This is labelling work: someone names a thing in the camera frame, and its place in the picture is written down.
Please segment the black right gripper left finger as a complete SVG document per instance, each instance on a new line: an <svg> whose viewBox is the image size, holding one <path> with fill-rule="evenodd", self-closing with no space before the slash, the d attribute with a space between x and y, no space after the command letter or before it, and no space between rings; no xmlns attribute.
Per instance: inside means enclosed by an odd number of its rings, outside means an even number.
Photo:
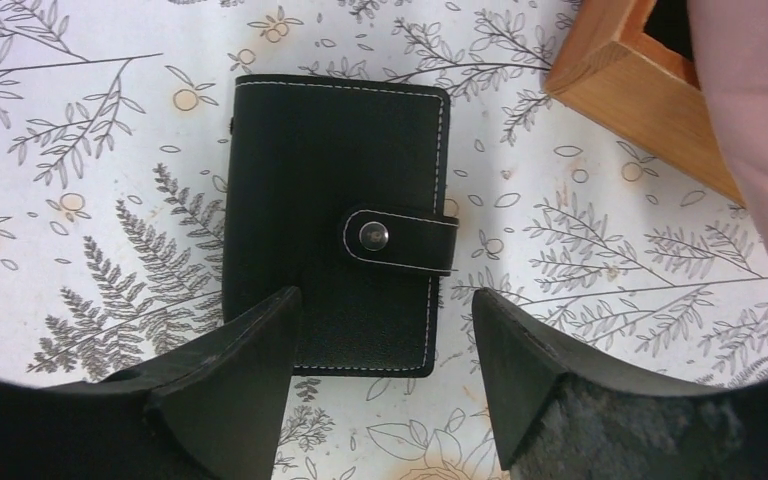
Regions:
<svg viewBox="0 0 768 480"><path fill-rule="evenodd" d="M97 383L0 381L0 479L268 479L302 305L275 292Z"/></svg>

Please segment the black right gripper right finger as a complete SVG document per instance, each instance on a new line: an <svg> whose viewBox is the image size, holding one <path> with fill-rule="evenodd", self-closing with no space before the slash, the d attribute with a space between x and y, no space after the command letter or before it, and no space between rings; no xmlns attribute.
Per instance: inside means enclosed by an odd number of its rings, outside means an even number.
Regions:
<svg viewBox="0 0 768 480"><path fill-rule="evenodd" d="M472 299L500 467L514 479L768 479L768 379L724 389L619 360L490 289Z"/></svg>

